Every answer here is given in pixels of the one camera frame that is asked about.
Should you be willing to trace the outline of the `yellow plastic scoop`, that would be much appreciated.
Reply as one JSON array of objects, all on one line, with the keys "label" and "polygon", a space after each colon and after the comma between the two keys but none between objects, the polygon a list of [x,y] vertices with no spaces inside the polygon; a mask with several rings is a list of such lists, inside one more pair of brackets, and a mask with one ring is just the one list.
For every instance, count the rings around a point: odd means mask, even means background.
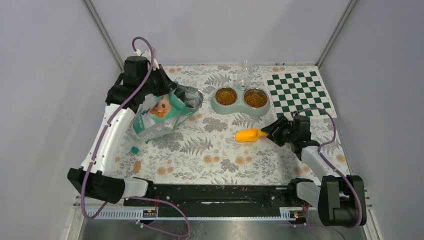
[{"label": "yellow plastic scoop", "polygon": [[249,128],[239,131],[235,135],[235,140],[239,143],[256,142],[261,137],[266,137],[268,134],[257,128]]}]

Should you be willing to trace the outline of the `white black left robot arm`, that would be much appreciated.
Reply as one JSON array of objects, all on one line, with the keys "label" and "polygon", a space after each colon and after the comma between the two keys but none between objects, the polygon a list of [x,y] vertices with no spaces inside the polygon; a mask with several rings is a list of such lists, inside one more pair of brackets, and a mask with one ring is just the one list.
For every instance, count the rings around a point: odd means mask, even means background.
[{"label": "white black left robot arm", "polygon": [[70,168],[67,179],[81,194],[116,204],[123,198],[136,197],[144,206],[152,204],[155,192],[147,180],[114,178],[113,167],[118,148],[148,95],[161,96],[177,88],[160,64],[149,56],[129,56],[124,71],[108,90],[101,127],[79,168]]}]

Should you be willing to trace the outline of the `teal pet food bag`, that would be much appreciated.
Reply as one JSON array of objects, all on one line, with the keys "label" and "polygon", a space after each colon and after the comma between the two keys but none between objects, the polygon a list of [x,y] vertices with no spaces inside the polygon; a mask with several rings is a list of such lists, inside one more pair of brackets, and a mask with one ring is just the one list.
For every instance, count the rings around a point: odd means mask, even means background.
[{"label": "teal pet food bag", "polygon": [[132,136],[147,142],[171,133],[202,107],[203,100],[199,89],[181,84],[167,94],[148,95],[133,119]]}]

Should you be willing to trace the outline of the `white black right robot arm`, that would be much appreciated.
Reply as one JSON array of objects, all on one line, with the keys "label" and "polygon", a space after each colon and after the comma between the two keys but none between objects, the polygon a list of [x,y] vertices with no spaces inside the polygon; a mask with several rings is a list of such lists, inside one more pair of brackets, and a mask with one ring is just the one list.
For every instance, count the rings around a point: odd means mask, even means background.
[{"label": "white black right robot arm", "polygon": [[297,158],[311,168],[320,186],[308,180],[293,180],[287,201],[299,206],[304,201],[317,209],[325,226],[356,228],[367,221],[365,187],[358,175],[345,175],[322,152],[323,146],[312,139],[311,120],[295,115],[292,120],[281,116],[261,129],[278,146],[290,144]]}]

